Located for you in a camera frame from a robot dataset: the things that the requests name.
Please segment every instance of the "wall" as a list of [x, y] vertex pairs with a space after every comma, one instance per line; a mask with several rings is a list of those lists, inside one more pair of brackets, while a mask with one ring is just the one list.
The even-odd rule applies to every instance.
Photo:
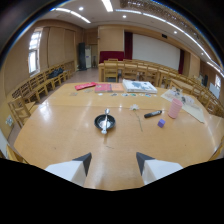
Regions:
[[201, 61], [200, 65], [200, 72], [204, 75], [208, 76], [208, 82], [207, 82], [207, 87], [210, 86], [210, 83], [215, 85], [215, 77], [218, 75], [221, 78], [221, 90], [219, 94], [219, 100], [224, 105], [224, 78], [210, 65], [207, 63]]
[[51, 27], [48, 37], [48, 65], [60, 64], [65, 61], [64, 51], [64, 36], [65, 29], [58, 27]]
[[190, 57], [190, 67], [189, 67], [189, 77], [199, 77], [200, 71], [200, 58], [195, 54], [191, 53]]
[[48, 36], [49, 36], [49, 27], [44, 27], [41, 34], [41, 41], [39, 46], [39, 62], [40, 68], [45, 70], [48, 68]]
[[84, 32], [84, 42], [86, 45], [92, 45], [98, 43], [98, 28], [87, 29]]
[[5, 136], [5, 138], [8, 138], [12, 127], [7, 125], [5, 123], [6, 118], [8, 115], [11, 115], [11, 111], [8, 107], [8, 104], [6, 102], [6, 95], [5, 95], [5, 89], [4, 89], [4, 68], [5, 68], [5, 63], [2, 66], [2, 69], [0, 70], [0, 129]]
[[8, 115], [7, 95], [30, 78], [28, 68], [29, 43], [37, 27], [42, 27], [39, 48], [40, 71], [50, 66], [74, 60], [78, 62], [78, 43], [83, 42], [83, 29], [58, 20], [40, 20], [35, 23], [12, 47], [0, 71], [0, 129], [7, 139], [12, 127], [5, 124]]
[[99, 26], [98, 35], [98, 53], [100, 51], [124, 51], [123, 26]]

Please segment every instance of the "whiteboard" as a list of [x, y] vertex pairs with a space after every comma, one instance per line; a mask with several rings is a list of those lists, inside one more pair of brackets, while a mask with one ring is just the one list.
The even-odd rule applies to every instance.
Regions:
[[219, 98], [219, 90], [212, 84], [210, 83], [209, 90], [216, 96], [216, 98]]
[[133, 34], [132, 58], [158, 63], [178, 70], [180, 49], [155, 38]]

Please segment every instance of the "blue object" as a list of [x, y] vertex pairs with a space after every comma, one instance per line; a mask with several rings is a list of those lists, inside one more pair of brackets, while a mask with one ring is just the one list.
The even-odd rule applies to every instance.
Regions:
[[159, 123], [158, 123], [158, 126], [162, 128], [165, 123], [166, 123], [166, 121], [164, 121], [163, 119], [160, 119]]

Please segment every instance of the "wall panel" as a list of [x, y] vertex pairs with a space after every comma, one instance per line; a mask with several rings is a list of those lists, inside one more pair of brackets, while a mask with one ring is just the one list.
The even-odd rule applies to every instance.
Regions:
[[200, 58], [195, 54], [191, 54], [189, 77], [199, 77], [200, 71]]
[[5, 82], [5, 94], [7, 95], [16, 85], [28, 79], [28, 55], [29, 55], [29, 43], [34, 29], [30, 29], [26, 32], [19, 41], [14, 45], [7, 56], [4, 82]]
[[49, 27], [44, 27], [41, 34], [40, 47], [39, 47], [39, 62], [40, 71], [48, 68], [48, 35]]
[[64, 48], [65, 48], [65, 61], [74, 61], [74, 32], [71, 30], [65, 30], [64, 38]]
[[65, 29], [51, 27], [48, 37], [48, 64], [49, 67], [65, 61], [64, 51]]
[[100, 51], [124, 51], [123, 27], [99, 27], [99, 52]]

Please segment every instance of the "red object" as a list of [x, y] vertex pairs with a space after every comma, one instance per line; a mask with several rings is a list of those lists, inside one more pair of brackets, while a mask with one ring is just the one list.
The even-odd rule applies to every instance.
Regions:
[[124, 33], [124, 58], [132, 60], [133, 52], [133, 33], [125, 32]]
[[85, 88], [92, 87], [92, 86], [95, 86], [95, 85], [97, 85], [97, 83], [90, 82], [90, 83], [85, 83], [85, 84], [77, 85], [77, 86], [75, 86], [75, 89], [76, 90], [80, 90], [80, 89], [85, 89]]
[[100, 51], [100, 62], [107, 61], [108, 58], [117, 58], [118, 61], [123, 61], [124, 51]]
[[179, 62], [178, 73], [183, 74], [183, 69], [184, 69], [184, 51], [180, 49], [180, 62]]
[[96, 84], [95, 92], [96, 93], [112, 92], [111, 84]]

